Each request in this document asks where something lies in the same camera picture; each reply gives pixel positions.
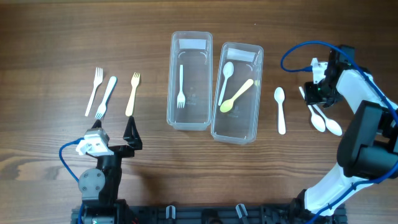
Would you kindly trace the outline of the yellow-green plastic spoon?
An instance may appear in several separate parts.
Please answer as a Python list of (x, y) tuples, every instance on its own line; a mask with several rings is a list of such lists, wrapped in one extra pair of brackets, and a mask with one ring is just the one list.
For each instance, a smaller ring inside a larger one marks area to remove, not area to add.
[(240, 89), (228, 100), (224, 101), (220, 106), (220, 111), (226, 113), (232, 109), (235, 100), (240, 97), (246, 90), (248, 90), (254, 84), (253, 79), (248, 79)]

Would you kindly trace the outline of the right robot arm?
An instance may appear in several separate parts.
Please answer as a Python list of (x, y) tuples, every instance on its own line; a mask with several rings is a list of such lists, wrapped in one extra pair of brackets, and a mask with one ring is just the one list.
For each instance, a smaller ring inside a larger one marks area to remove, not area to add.
[(397, 178), (397, 105), (353, 59), (354, 48), (339, 45), (330, 50), (326, 63), (313, 59), (309, 67), (313, 81), (301, 88), (306, 104), (327, 108), (346, 100), (354, 118), (341, 138), (332, 170), (290, 204), (291, 220), (325, 223), (356, 192)]

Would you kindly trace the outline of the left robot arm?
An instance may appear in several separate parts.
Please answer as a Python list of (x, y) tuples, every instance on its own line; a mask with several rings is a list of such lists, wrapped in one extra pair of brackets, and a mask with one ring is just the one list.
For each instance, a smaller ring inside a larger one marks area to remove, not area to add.
[(124, 199), (118, 198), (122, 177), (122, 159), (134, 157), (142, 141), (133, 116), (130, 116), (123, 139), (125, 145), (110, 146), (109, 136), (96, 120), (78, 143), (79, 155), (97, 159), (96, 167), (82, 173), (78, 181), (83, 209), (78, 223), (138, 223), (138, 217)]

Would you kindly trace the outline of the white spoon thin handle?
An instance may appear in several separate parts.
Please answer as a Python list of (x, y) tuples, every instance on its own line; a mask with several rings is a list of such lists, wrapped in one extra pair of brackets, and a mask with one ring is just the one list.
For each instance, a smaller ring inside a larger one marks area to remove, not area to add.
[(313, 124), (314, 128), (317, 129), (319, 132), (325, 132), (326, 126), (322, 117), (314, 112), (311, 105), (308, 105), (308, 108), (311, 113), (310, 121)]

